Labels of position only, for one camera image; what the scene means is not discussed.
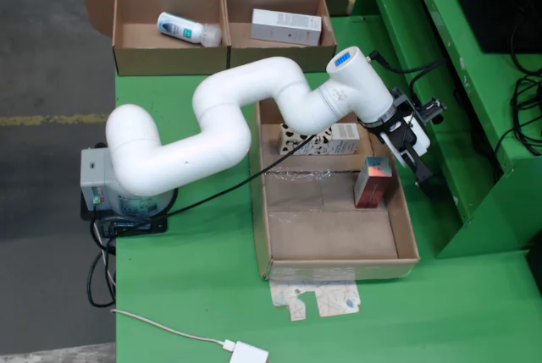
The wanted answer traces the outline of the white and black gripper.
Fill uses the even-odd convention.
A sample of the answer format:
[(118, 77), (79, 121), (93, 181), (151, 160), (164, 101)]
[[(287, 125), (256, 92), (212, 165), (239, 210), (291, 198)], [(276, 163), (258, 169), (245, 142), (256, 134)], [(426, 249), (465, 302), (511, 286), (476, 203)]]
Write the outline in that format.
[(373, 88), (364, 93), (359, 122), (400, 156), (400, 163), (415, 174), (417, 186), (427, 189), (433, 174), (420, 156), (430, 147), (423, 126), (431, 121), (431, 101), (422, 104), (399, 88)]

